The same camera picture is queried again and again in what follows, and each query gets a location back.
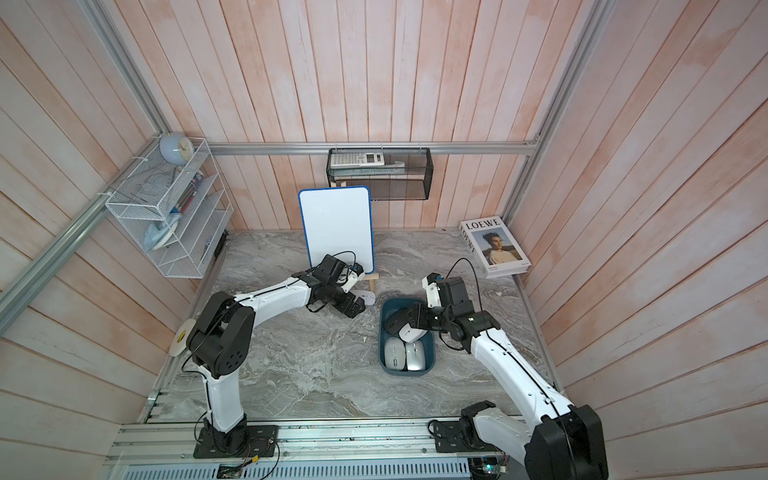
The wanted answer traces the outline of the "silver computer mouse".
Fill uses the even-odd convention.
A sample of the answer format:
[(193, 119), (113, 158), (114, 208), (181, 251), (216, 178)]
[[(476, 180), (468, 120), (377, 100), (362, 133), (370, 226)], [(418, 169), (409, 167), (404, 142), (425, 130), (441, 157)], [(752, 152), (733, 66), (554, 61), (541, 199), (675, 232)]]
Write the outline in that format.
[(424, 371), (426, 369), (426, 355), (424, 345), (420, 340), (405, 344), (406, 368), (409, 372)]

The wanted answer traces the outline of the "grey-white computer mouse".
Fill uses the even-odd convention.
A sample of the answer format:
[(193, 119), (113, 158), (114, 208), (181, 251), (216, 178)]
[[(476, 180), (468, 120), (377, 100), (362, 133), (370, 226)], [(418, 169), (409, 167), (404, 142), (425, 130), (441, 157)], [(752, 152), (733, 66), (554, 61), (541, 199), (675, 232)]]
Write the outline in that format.
[(406, 367), (405, 343), (398, 337), (389, 337), (383, 347), (384, 365), (393, 371), (402, 371)]

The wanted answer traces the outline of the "white mouse with logo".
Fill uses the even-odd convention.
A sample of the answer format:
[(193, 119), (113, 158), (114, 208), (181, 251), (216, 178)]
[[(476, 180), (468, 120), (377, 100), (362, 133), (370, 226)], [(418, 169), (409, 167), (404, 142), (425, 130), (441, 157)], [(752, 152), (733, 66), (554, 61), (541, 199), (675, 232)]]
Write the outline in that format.
[(415, 343), (416, 341), (420, 340), (426, 333), (427, 330), (406, 324), (398, 331), (398, 336), (405, 343)]

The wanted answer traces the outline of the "black computer mouse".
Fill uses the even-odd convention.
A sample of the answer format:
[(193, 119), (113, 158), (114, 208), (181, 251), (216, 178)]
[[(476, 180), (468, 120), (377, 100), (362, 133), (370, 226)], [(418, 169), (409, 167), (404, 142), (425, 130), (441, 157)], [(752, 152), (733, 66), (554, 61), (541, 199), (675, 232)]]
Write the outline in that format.
[(383, 322), (383, 329), (391, 336), (401, 336), (411, 328), (411, 308), (401, 308)]

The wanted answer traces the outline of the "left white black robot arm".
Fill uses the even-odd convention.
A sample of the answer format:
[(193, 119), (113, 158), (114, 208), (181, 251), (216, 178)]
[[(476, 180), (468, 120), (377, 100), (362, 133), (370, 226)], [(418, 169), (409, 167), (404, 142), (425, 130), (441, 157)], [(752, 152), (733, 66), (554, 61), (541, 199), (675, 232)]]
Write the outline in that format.
[(246, 420), (239, 393), (239, 369), (251, 345), (255, 327), (285, 312), (331, 306), (353, 318), (365, 302), (352, 288), (365, 276), (362, 265), (327, 255), (307, 270), (292, 274), (273, 286), (230, 295), (213, 294), (187, 337), (193, 369), (206, 389), (207, 424), (216, 433), (229, 434)]

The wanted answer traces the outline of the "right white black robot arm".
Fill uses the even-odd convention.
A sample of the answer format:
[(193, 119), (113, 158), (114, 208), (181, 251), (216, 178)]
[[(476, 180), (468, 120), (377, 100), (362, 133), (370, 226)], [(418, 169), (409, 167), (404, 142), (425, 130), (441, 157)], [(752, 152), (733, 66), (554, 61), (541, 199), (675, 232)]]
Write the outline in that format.
[(525, 467), (531, 479), (606, 479), (609, 476), (601, 419), (588, 405), (575, 406), (516, 350), (500, 323), (470, 300), (464, 281), (433, 273), (423, 278), (425, 301), (386, 308), (382, 327), (406, 343), (428, 332), (447, 333), (502, 386), (520, 415), (490, 401), (464, 408), (455, 422), (432, 424), (438, 450), (494, 449)]

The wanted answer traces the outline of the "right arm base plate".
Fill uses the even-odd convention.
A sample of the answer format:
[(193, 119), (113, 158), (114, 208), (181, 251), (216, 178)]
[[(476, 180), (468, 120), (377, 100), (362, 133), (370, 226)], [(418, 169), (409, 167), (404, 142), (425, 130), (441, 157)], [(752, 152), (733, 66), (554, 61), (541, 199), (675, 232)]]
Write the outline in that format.
[(508, 453), (508, 447), (516, 445), (515, 437), (510, 431), (493, 427), (482, 437), (472, 422), (464, 418), (458, 421), (433, 419), (428, 422), (427, 429), (438, 453), (492, 451)]

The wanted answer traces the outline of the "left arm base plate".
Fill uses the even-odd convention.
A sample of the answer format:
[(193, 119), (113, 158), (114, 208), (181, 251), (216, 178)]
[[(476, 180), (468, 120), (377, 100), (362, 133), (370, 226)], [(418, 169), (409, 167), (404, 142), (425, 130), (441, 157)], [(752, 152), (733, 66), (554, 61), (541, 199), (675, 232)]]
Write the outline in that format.
[(277, 425), (236, 425), (223, 433), (205, 422), (195, 447), (195, 459), (273, 457), (279, 427)]

